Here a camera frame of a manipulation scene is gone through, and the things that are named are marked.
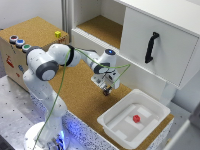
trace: green wire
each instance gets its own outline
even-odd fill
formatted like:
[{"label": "green wire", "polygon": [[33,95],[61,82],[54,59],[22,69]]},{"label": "green wire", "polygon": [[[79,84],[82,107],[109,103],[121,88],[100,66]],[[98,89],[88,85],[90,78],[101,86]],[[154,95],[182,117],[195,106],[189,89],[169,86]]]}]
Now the green wire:
[{"label": "green wire", "polygon": [[[75,49],[75,50],[79,51],[80,53],[82,53],[83,55],[85,55],[87,58],[89,58],[92,62],[94,62],[94,63],[96,63],[97,65],[102,66],[102,67],[104,67],[104,68],[114,68],[114,69],[117,69],[117,68],[126,67],[126,69],[125,69],[125,70],[120,74],[120,76],[114,81],[114,83],[111,85],[111,87],[113,87],[113,85],[117,82],[117,80],[118,80],[118,79],[126,72],[126,70],[131,66],[130,64],[128,64],[128,65],[123,65],[123,66],[117,66],[117,67],[104,66],[104,65],[99,64],[99,63],[97,63],[96,61],[94,61],[92,58],[90,58],[87,54],[85,54],[85,53],[82,52],[81,50],[79,50],[79,49]],[[60,91],[61,91],[61,88],[62,88],[62,85],[63,85],[63,81],[64,81],[64,76],[65,76],[66,62],[67,62],[67,60],[68,60],[68,56],[69,56],[70,51],[71,51],[71,49],[69,50],[69,52],[67,53],[67,56],[66,56],[66,58],[65,58],[65,65],[64,65],[64,70],[63,70],[63,76],[62,76],[62,80],[61,80],[61,84],[60,84],[60,87],[59,87],[57,96],[56,96],[55,101],[54,101],[54,103],[53,103],[52,109],[51,109],[51,111],[50,111],[50,113],[49,113],[49,116],[47,117],[47,119],[46,119],[44,125],[42,126],[42,128],[41,128],[41,130],[40,130],[40,132],[39,132],[39,135],[38,135],[38,137],[37,137],[37,139],[36,139],[36,142],[35,142],[35,145],[34,145],[34,147],[33,147],[33,150],[35,149],[35,146],[36,146],[36,144],[37,144],[37,142],[38,142],[38,140],[39,140],[39,137],[40,137],[40,135],[41,135],[41,133],[42,133],[42,131],[43,131],[43,129],[44,129],[44,126],[47,124],[47,122],[48,122],[48,120],[49,120],[49,118],[50,118],[50,116],[51,116],[51,114],[52,114],[52,112],[53,112],[53,109],[54,109],[54,107],[55,107],[56,101],[57,101],[58,96],[59,96],[59,94],[60,94]]]}]

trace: white robotic arm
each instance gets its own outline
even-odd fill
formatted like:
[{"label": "white robotic arm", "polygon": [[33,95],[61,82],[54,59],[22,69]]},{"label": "white robotic arm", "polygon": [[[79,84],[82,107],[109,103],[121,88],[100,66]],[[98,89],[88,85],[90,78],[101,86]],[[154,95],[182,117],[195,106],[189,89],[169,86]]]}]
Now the white robotic arm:
[{"label": "white robotic arm", "polygon": [[[99,56],[93,50],[75,50],[72,46],[53,44],[47,52],[37,46],[31,47],[26,52],[27,65],[29,69],[23,75],[24,83],[31,94],[33,94],[37,99],[42,100],[41,102],[47,110],[45,116],[47,122],[39,138],[38,133],[36,133],[35,138],[25,146],[25,149],[28,149],[27,147],[32,147],[31,145],[34,143],[33,141],[38,138],[38,148],[41,150],[49,150],[51,149],[49,143],[53,141],[55,142],[55,139],[60,137],[61,132],[63,131],[62,116],[66,113],[67,106],[59,96],[51,116],[49,117],[57,93],[52,89],[48,81],[53,79],[56,75],[59,65],[64,65],[66,62],[66,66],[74,67],[81,59],[83,59],[95,73],[92,77],[92,81],[104,90],[105,95],[108,95],[112,88],[111,86],[107,88],[106,83],[113,85],[114,89],[119,87],[120,81],[117,80],[115,82],[119,77],[119,73],[115,68],[104,68],[101,65],[96,64],[87,56],[103,66],[115,67],[116,55],[112,50],[105,50],[105,52]],[[66,149],[66,145],[64,144],[65,137],[59,140],[62,140],[63,144],[58,145],[58,143],[55,143],[54,145],[60,146],[59,149]]]}]

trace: black handle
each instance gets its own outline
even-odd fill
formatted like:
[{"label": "black handle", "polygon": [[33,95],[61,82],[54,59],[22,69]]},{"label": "black handle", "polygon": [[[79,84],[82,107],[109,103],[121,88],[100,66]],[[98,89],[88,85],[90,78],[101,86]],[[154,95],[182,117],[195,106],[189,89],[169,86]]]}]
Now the black handle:
[{"label": "black handle", "polygon": [[158,37],[159,37],[159,34],[156,33],[156,32],[153,32],[153,36],[149,40],[147,53],[146,53],[146,56],[145,56],[145,63],[146,64],[153,60],[153,57],[151,57],[151,53],[152,53],[152,49],[153,49],[153,45],[154,45],[154,40]]}]

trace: cardboard box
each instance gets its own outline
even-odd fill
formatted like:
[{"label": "cardboard box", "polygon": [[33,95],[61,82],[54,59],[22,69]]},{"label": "cardboard box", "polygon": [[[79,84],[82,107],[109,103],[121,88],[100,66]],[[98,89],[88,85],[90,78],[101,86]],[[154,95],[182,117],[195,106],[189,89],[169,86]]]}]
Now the cardboard box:
[{"label": "cardboard box", "polygon": [[[56,31],[61,32],[59,38],[55,36]],[[22,49],[10,44],[9,38],[12,35],[17,35],[19,39],[25,40],[26,44],[39,46],[45,51],[54,43],[69,44],[69,35],[40,17],[0,31],[0,51],[6,74],[28,91],[22,78],[28,69],[26,54]]]}]

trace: cabinet door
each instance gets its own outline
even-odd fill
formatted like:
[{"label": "cabinet door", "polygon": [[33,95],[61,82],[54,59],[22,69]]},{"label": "cabinet door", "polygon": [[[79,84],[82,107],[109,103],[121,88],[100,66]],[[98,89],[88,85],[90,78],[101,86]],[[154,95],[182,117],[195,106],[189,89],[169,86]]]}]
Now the cabinet door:
[{"label": "cabinet door", "polygon": [[[159,37],[154,40],[153,60],[146,64],[145,56],[153,32]],[[119,53],[179,86],[197,41],[198,38],[191,34],[126,8]]]}]

